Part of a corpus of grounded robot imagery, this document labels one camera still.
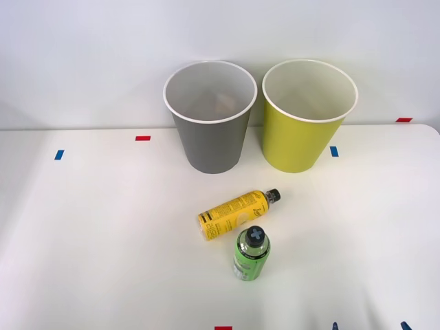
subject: gray cup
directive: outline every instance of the gray cup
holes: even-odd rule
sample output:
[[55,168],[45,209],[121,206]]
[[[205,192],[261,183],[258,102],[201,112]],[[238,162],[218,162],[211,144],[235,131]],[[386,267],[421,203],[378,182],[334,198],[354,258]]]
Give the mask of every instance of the gray cup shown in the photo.
[[256,95],[249,72],[220,60],[194,63],[166,81],[164,101],[194,168],[213,174],[234,167]]

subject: white wall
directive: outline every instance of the white wall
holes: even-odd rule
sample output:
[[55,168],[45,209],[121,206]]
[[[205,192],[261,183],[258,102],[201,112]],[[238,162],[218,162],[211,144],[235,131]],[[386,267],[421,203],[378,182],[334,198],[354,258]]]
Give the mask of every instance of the white wall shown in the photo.
[[223,59],[261,82],[305,57],[356,81],[346,122],[440,129],[439,13],[435,0],[1,0],[0,129],[170,127],[162,87],[179,66]]

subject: green bottle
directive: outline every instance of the green bottle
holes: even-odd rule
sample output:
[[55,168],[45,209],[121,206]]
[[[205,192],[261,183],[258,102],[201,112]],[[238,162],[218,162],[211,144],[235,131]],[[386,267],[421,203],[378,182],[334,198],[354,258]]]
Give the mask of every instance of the green bottle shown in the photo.
[[270,252],[270,241],[262,227],[253,225],[236,240],[234,273],[243,281],[259,277]]

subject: cup rim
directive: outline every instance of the cup rim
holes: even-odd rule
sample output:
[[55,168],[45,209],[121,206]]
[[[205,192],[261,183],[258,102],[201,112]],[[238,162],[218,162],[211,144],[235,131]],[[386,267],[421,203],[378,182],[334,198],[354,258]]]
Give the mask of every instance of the cup rim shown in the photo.
[[[171,79],[173,79],[173,77],[178,74],[180,71],[185,70],[188,67],[192,67],[193,65],[198,65],[198,64],[202,64],[202,63],[221,63],[221,64],[226,64],[226,65],[231,65],[233,67],[236,67],[237,69],[240,69],[242,72],[244,72],[252,81],[252,84],[254,85],[254,96],[252,97],[252,100],[250,101],[249,105],[244,108],[244,110],[240,111],[239,113],[232,115],[230,117],[224,118],[224,119],[219,119],[219,120],[198,120],[198,119],[192,119],[189,117],[186,117],[184,115],[182,115],[181,113],[177,112],[176,110],[173,109],[173,107],[169,104],[168,100],[166,99],[166,88],[169,84],[169,82],[171,81]],[[200,60],[197,62],[193,62],[190,63],[188,65],[185,65],[184,67],[179,68],[178,70],[176,70],[165,82],[164,85],[164,90],[162,92],[163,97],[164,97],[164,102],[166,107],[172,112],[174,113],[177,117],[180,117],[183,120],[187,120],[189,122],[194,122],[196,124],[220,124],[222,122],[229,122],[235,118],[240,117],[241,115],[243,115],[244,113],[246,113],[255,103],[257,94],[258,94],[258,87],[256,86],[256,81],[254,79],[254,77],[244,68],[242,68],[241,66],[231,63],[231,62],[227,62],[225,60]]]
[[[355,101],[353,102],[353,105],[351,106],[351,108],[347,112],[345,112],[342,115],[339,115],[338,117],[335,117],[335,118],[324,119],[324,120],[313,120],[313,119],[306,119],[306,118],[298,117],[296,115],[292,115],[292,114],[282,110],[280,107],[278,107],[274,102],[272,102],[272,100],[269,98],[269,96],[266,93],[266,79],[270,75],[270,73],[273,70],[275,70],[277,67],[280,67],[281,65],[284,65],[284,64],[287,64],[287,63],[291,63],[291,62],[314,62],[314,63],[319,63],[319,64],[326,65],[327,67],[330,67],[330,68],[335,69],[336,71],[340,72],[345,78],[347,78],[349,80],[349,82],[351,83],[351,85],[353,86],[353,88],[355,90]],[[270,103],[270,105],[272,105],[273,108],[275,108],[275,110],[281,112],[283,115],[286,115],[287,117],[290,117],[290,118],[295,119],[295,120],[300,120],[301,122],[314,122],[314,123],[322,124],[322,123],[325,123],[325,122],[335,122],[335,121],[337,121],[339,119],[343,119],[343,118],[347,117],[347,115],[350,112],[352,112],[352,110],[356,107],[356,104],[358,103],[358,99],[359,99],[358,87],[356,86],[355,82],[353,81],[353,79],[348,74],[346,74],[340,68],[335,67],[332,64],[328,64],[328,63],[323,62],[321,60],[313,60],[313,59],[309,59],[309,58],[295,58],[293,60],[285,60],[284,62],[281,62],[281,63],[271,67],[270,70],[268,72],[266,72],[266,74],[264,75],[262,86],[263,86],[263,94],[264,94],[264,97],[265,97],[266,101],[268,101]]]

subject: yellow label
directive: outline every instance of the yellow label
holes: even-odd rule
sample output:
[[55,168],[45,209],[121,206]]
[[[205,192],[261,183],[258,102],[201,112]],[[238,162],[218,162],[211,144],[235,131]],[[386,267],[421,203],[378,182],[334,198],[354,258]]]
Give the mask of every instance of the yellow label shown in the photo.
[[269,204],[264,193],[255,190],[199,214],[200,227],[207,240],[264,215]]

